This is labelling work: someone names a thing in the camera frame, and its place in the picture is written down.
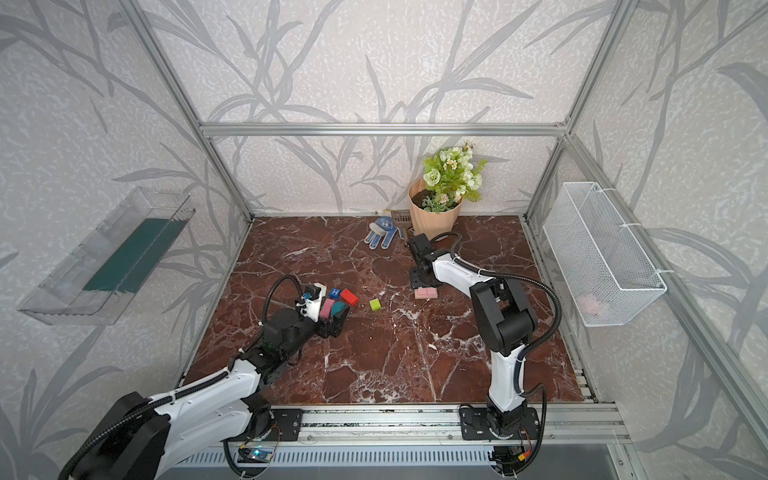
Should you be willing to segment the pink block front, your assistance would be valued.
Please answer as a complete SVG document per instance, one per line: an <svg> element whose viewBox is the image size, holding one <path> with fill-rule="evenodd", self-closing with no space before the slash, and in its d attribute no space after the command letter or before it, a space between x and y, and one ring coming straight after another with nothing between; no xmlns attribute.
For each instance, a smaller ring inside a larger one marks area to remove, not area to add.
<svg viewBox="0 0 768 480"><path fill-rule="evenodd" d="M414 297L416 299L434 299L438 297L438 290L436 287L419 287L414 291Z"/></svg>

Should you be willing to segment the red block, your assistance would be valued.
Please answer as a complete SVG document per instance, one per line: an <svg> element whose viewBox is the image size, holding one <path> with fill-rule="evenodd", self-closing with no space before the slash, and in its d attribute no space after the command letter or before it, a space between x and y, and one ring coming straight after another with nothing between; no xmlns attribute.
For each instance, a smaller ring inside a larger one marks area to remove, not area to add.
<svg viewBox="0 0 768 480"><path fill-rule="evenodd" d="M341 291L341 298L351 306L355 306L359 302L359 297L348 289Z"/></svg>

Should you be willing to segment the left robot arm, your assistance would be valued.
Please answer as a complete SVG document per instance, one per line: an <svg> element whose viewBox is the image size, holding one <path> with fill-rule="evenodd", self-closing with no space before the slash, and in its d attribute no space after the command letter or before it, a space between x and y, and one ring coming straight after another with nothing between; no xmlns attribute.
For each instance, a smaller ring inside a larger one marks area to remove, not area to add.
<svg viewBox="0 0 768 480"><path fill-rule="evenodd" d="M347 305L313 320L280 309L226 367L181 389L120 398L66 462L62 479L156 479L215 442L262 439L276 417L261 392L313 337L340 335Z"/></svg>

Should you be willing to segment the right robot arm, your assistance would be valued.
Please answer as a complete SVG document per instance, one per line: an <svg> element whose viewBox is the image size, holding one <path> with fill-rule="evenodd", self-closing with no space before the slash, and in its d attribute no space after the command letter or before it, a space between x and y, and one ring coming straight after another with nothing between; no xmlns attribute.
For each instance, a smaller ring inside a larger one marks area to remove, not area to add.
<svg viewBox="0 0 768 480"><path fill-rule="evenodd" d="M498 438L510 438L530 411L527 399L534 394L524 389L524 365L529 353L549 340L562 321L562 303L548 285L519 274L483 269L462 259L456 247L437 249L435 243L461 235L449 231L431 239L413 237L408 247L415 261L410 271L411 286L448 285L470 298L478 332L491 351L491 385L487 397L487 425ZM538 338L536 312L522 285L535 286L549 297L553 322Z"/></svg>

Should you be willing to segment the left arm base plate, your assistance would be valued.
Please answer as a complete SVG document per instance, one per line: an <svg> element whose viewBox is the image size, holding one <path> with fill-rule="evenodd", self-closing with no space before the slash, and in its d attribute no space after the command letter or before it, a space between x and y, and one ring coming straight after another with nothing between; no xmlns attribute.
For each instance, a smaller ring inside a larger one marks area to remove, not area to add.
<svg viewBox="0 0 768 480"><path fill-rule="evenodd" d="M304 410L300 408L278 408L271 411L271 422L257 437L260 442L296 442L302 425Z"/></svg>

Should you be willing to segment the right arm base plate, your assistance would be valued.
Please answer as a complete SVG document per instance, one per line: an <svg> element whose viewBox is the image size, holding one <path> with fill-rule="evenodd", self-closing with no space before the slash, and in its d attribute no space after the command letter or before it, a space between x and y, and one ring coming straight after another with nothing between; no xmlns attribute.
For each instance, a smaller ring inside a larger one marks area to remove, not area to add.
<svg viewBox="0 0 768 480"><path fill-rule="evenodd" d="M463 440L536 440L541 421L538 412L524 401L502 412L494 405L474 407L462 404L458 409Z"/></svg>

